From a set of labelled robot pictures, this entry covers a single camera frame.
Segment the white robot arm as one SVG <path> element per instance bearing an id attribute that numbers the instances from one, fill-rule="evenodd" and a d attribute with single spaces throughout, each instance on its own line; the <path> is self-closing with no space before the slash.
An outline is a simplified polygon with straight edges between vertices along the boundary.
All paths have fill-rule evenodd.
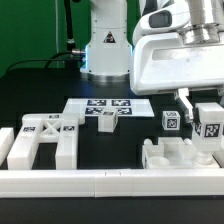
<path id="1" fill-rule="evenodd" d="M 224 95 L 224 0 L 139 0 L 126 39 L 126 0 L 90 0 L 91 40 L 81 73 L 107 82 L 127 76 L 137 95 L 172 93 L 193 120 L 191 91 Z"/>

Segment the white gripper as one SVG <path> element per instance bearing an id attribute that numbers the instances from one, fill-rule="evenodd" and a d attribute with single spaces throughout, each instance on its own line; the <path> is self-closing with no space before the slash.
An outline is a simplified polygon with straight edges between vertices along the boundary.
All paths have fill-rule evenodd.
<path id="1" fill-rule="evenodd" d="M 217 88 L 224 96 L 224 34 L 218 43 L 184 45 L 176 33 L 148 35 L 136 44 L 131 61 L 130 87 L 136 95 L 174 93 L 192 123 L 189 90 Z"/>

